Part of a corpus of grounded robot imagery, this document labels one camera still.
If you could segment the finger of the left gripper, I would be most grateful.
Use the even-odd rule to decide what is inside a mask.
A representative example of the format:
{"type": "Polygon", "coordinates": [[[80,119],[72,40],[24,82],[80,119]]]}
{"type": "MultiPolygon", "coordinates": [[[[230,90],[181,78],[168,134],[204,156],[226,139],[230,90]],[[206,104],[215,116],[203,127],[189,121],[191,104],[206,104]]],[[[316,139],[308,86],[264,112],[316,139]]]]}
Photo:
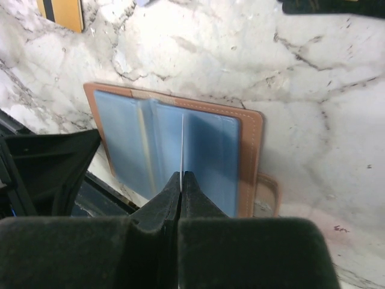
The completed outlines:
{"type": "Polygon", "coordinates": [[[1,137],[1,216],[69,216],[98,130],[1,137]]]}

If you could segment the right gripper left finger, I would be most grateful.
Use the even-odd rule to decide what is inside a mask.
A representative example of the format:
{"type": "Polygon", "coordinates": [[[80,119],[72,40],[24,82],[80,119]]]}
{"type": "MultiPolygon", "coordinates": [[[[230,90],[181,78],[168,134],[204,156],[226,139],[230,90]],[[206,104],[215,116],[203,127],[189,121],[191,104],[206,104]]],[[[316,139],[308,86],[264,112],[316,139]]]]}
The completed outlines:
{"type": "Polygon", "coordinates": [[[177,288],[180,174],[130,216],[7,217],[2,288],[177,288]]]}

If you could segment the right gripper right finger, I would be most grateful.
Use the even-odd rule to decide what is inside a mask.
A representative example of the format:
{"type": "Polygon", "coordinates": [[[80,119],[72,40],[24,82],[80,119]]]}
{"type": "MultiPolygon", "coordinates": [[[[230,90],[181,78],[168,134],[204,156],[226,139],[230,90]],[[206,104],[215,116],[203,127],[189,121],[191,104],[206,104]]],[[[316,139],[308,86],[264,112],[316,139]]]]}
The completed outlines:
{"type": "Polygon", "coordinates": [[[203,196],[192,172],[183,177],[178,222],[181,288],[339,288],[325,239],[310,220],[235,219],[203,196]]]}

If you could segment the single silver VIP card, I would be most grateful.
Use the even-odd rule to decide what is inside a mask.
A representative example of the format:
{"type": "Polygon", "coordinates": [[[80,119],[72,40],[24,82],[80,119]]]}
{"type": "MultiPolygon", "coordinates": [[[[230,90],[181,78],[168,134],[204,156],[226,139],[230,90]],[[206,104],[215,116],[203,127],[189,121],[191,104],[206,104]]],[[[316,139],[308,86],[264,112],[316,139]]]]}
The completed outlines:
{"type": "Polygon", "coordinates": [[[179,191],[180,193],[183,192],[183,156],[184,156],[184,130],[185,130],[185,118],[184,114],[182,114],[182,121],[181,121],[181,143],[180,143],[180,167],[179,167],[179,191]]]}

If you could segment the pink leather card holder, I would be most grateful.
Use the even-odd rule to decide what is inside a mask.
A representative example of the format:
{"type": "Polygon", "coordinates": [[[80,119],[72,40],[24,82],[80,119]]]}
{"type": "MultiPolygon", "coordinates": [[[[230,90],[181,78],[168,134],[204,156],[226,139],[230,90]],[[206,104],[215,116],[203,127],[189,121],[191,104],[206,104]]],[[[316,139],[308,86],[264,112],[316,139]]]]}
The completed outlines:
{"type": "Polygon", "coordinates": [[[84,91],[111,173],[143,198],[153,199],[179,172],[184,114],[183,172],[192,172],[204,194],[230,217],[278,215],[279,186],[258,171],[263,136],[260,112],[96,82],[84,84],[84,91]],[[142,147],[140,107],[155,195],[142,147]]]}

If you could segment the gold credit card stack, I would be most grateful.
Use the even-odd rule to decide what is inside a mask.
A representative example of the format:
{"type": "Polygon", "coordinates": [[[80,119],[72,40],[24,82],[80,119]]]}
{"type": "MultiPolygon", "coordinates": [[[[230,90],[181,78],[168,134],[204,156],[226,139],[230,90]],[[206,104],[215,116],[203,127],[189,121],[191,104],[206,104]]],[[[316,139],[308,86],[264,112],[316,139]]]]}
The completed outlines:
{"type": "Polygon", "coordinates": [[[36,0],[42,16],[76,33],[84,30],[81,0],[36,0]]]}

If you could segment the single gold card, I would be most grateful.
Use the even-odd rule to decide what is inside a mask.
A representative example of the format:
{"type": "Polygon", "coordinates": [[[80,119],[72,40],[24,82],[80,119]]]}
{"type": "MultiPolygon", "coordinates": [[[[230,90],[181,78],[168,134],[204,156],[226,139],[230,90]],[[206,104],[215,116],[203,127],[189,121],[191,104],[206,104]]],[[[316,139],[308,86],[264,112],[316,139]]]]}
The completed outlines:
{"type": "Polygon", "coordinates": [[[145,163],[146,163],[146,170],[147,170],[147,174],[148,174],[148,179],[150,182],[150,188],[151,188],[152,194],[155,195],[156,194],[156,186],[155,186],[155,179],[154,179],[153,170],[152,170],[150,146],[149,146],[149,141],[147,138],[146,122],[144,119],[144,113],[143,113],[143,109],[141,107],[138,109],[138,121],[140,124],[142,147],[143,147],[143,152],[144,152],[144,158],[145,158],[145,163]]]}

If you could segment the silver VIP card stack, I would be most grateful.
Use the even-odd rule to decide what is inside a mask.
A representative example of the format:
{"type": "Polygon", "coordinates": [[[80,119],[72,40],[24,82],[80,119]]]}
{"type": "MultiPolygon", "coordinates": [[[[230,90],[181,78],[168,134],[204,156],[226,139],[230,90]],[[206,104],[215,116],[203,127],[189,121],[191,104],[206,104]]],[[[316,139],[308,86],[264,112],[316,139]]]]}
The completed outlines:
{"type": "Polygon", "coordinates": [[[145,7],[149,4],[151,4],[153,0],[136,0],[136,3],[139,7],[145,7]]]}

